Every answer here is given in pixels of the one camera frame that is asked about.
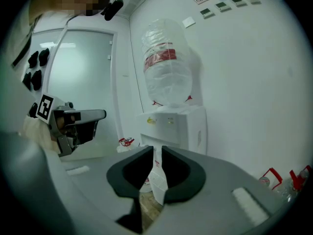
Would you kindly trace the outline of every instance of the white wall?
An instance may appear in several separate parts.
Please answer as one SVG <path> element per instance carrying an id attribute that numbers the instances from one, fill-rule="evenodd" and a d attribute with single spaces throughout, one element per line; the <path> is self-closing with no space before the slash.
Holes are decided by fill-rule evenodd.
<path id="1" fill-rule="evenodd" d="M 46 13 L 39 20 L 34 32 L 64 28 L 69 18 L 69 16 L 63 13 Z M 80 16 L 71 20 L 68 23 L 68 27 L 100 29 L 117 33 L 115 68 L 119 114 L 124 137 L 133 137 L 137 143 L 138 137 L 134 131 L 134 110 L 132 104 L 132 102 L 136 103 L 136 101 L 132 101 L 132 94 L 136 99 L 135 95 L 138 94 L 138 86 L 136 84 L 130 85 L 129 70 L 134 69 L 134 62 L 130 47 L 129 21 L 121 17 L 114 17 L 110 21 L 105 21 L 101 15 L 92 17 Z"/>
<path id="2" fill-rule="evenodd" d="M 143 75 L 141 36 L 147 25 L 171 18 L 184 29 L 198 63 L 207 110 L 208 155 L 258 177 L 274 167 L 283 177 L 312 161 L 312 52 L 282 0 L 220 13 L 209 0 L 146 0 L 131 16 L 135 68 L 144 110 L 151 110 Z M 200 11 L 216 16 L 204 20 Z"/>

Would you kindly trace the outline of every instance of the door frame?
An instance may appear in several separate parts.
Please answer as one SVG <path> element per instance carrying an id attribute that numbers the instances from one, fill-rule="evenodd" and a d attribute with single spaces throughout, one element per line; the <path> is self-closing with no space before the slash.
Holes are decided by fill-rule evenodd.
<path id="1" fill-rule="evenodd" d="M 119 107 L 118 107 L 118 101 L 117 101 L 117 84 L 116 84 L 116 44 L 117 44 L 117 32 L 116 31 L 111 31 L 111 30 L 101 30 L 101 29 L 95 29 L 95 28 L 89 28 L 89 27 L 68 27 L 65 26 L 65 28 L 55 28 L 55 29 L 49 29 L 49 30 L 42 30 L 42 31 L 37 31 L 36 33 L 33 33 L 33 35 L 37 34 L 42 34 L 45 32 L 51 32 L 55 30 L 62 30 L 60 33 L 60 36 L 57 40 L 56 46 L 54 46 L 50 52 L 50 57 L 48 59 L 47 65 L 46 65 L 46 71 L 45 71 L 45 76 L 43 80 L 43 88 L 42 92 L 43 93 L 48 93 L 48 86 L 49 86 L 49 80 L 50 80 L 50 75 L 51 75 L 51 70 L 52 70 L 52 65 L 54 58 L 57 54 L 57 51 L 61 45 L 62 39 L 64 38 L 65 34 L 67 31 L 91 31 L 91 32 L 98 32 L 98 33 L 104 33 L 104 34 L 110 34 L 113 35 L 113 43 L 112 43 L 112 52 L 111 52 L 111 67 L 110 67 L 110 72 L 111 72 L 111 94 L 112 94 L 112 105 L 114 109 L 114 119 L 115 119 L 115 127 L 116 127 L 116 132 L 117 136 L 119 139 L 123 138 L 123 129 L 122 129 L 122 121 L 119 113 Z"/>

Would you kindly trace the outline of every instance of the white sleeve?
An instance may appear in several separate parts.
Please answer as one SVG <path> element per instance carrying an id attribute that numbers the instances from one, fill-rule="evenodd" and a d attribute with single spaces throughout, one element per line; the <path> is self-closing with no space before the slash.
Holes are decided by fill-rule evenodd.
<path id="1" fill-rule="evenodd" d="M 60 153 L 56 142 L 51 140 L 51 135 L 47 124 L 41 121 L 39 118 L 26 116 L 23 125 L 22 136 L 33 140 L 44 149 L 54 150 L 57 153 Z"/>

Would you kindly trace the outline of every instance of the white tag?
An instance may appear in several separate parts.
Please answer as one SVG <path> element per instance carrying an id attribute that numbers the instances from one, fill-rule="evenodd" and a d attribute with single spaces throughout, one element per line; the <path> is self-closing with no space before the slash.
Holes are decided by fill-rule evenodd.
<path id="1" fill-rule="evenodd" d="M 185 28 L 188 28 L 189 26 L 195 24 L 195 20 L 193 20 L 192 17 L 186 18 L 184 21 L 182 21 L 182 23 L 184 24 Z"/>

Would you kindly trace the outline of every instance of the gray surface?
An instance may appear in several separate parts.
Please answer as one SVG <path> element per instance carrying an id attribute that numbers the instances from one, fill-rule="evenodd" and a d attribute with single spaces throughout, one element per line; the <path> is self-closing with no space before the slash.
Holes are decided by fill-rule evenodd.
<path id="1" fill-rule="evenodd" d="M 17 199 L 55 234 L 134 234 L 114 222 L 129 210 L 130 199 L 116 197 L 106 180 L 115 163 L 141 151 L 136 148 L 113 157 L 61 163 L 53 151 L 43 151 L 34 142 L 16 134 L 0 133 L 3 150 L 1 167 Z M 267 187 L 235 165 L 173 148 L 198 162 L 206 171 L 203 189 L 184 203 L 165 205 L 158 219 L 146 231 L 166 234 L 260 234 L 286 209 Z M 65 169 L 87 165 L 90 171 L 68 176 Z M 273 217 L 252 229 L 231 191 L 244 187 Z"/>
<path id="2" fill-rule="evenodd" d="M 117 220 L 130 213 L 133 201 L 118 197 L 107 180 L 107 171 L 111 167 L 110 157 L 62 162 L 65 170 L 88 166 L 88 172 L 70 176 L 79 190 L 105 215 Z"/>
<path id="3" fill-rule="evenodd" d="M 187 152 L 174 151 L 198 162 L 206 172 L 202 190 L 184 203 L 165 205 L 148 234 L 242 234 L 253 228 L 232 191 L 244 187 L 273 214 L 282 207 L 279 196 L 229 162 Z"/>

